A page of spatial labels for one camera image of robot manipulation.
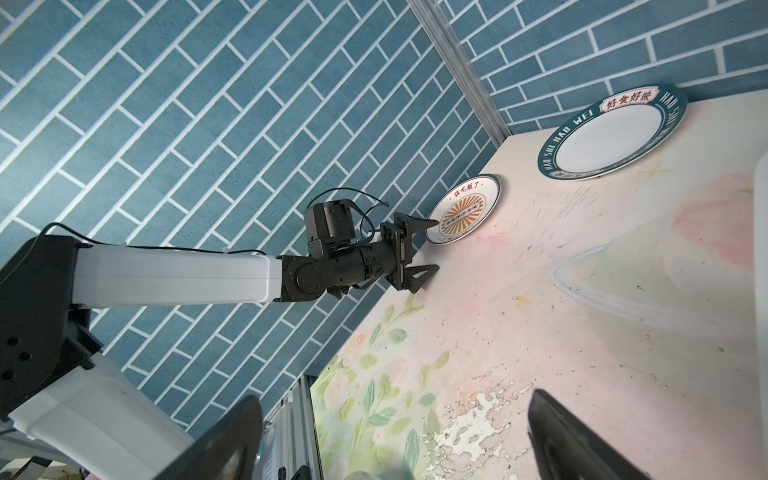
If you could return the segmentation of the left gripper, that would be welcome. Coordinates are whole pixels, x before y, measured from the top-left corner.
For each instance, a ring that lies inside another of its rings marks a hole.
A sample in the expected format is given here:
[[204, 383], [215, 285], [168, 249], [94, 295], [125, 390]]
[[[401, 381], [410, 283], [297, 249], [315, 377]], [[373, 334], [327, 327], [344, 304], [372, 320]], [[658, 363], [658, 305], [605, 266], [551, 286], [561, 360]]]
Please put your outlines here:
[[417, 293], [439, 271], [435, 264], [408, 266], [414, 236], [438, 220], [394, 214], [394, 240], [352, 246], [328, 259], [282, 256], [279, 302], [309, 302], [324, 293], [341, 298], [354, 288], [385, 278], [396, 290]]

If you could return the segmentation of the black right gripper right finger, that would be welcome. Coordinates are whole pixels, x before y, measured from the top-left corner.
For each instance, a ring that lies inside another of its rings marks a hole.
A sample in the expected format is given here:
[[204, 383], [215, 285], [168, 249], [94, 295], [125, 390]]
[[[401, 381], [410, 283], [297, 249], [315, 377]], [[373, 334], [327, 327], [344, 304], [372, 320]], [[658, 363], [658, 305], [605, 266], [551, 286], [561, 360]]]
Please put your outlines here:
[[543, 389], [532, 394], [528, 423], [542, 479], [648, 477]]

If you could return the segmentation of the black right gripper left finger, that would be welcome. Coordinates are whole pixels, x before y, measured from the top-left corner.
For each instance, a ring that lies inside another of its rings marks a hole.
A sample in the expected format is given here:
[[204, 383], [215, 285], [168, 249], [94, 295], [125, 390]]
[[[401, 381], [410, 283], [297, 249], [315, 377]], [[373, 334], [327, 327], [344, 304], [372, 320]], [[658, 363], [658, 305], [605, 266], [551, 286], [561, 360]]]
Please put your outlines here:
[[155, 479], [251, 479], [263, 421], [258, 398], [242, 398]]

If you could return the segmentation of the orange sunburst plate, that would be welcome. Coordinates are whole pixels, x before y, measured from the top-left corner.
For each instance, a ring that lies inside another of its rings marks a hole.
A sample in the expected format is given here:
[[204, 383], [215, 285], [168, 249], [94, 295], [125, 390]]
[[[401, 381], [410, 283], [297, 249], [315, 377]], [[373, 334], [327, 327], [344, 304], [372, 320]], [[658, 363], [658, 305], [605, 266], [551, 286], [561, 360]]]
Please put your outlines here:
[[501, 182], [495, 175], [478, 175], [447, 192], [430, 213], [437, 222], [426, 230], [434, 245], [456, 242], [478, 228], [490, 216], [501, 197]]

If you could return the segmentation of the small green rim plate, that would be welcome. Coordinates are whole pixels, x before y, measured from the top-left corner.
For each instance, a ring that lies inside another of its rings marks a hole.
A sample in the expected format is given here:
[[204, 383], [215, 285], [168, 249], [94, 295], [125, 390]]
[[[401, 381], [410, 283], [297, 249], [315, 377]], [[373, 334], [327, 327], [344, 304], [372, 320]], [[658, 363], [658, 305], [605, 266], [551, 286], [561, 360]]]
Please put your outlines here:
[[545, 177], [580, 181], [639, 160], [681, 124], [689, 99], [671, 84], [634, 87], [575, 114], [542, 145], [537, 166]]

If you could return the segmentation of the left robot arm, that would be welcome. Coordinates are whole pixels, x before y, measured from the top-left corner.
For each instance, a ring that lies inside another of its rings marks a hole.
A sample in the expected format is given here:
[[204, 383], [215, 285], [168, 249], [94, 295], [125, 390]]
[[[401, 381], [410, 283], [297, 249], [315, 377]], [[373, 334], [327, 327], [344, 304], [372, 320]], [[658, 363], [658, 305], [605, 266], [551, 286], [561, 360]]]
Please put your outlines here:
[[413, 263], [428, 220], [358, 239], [335, 201], [305, 221], [308, 251], [278, 256], [44, 228], [1, 270], [2, 421], [100, 479], [153, 479], [249, 391], [271, 407], [313, 366], [315, 303], [434, 271]]

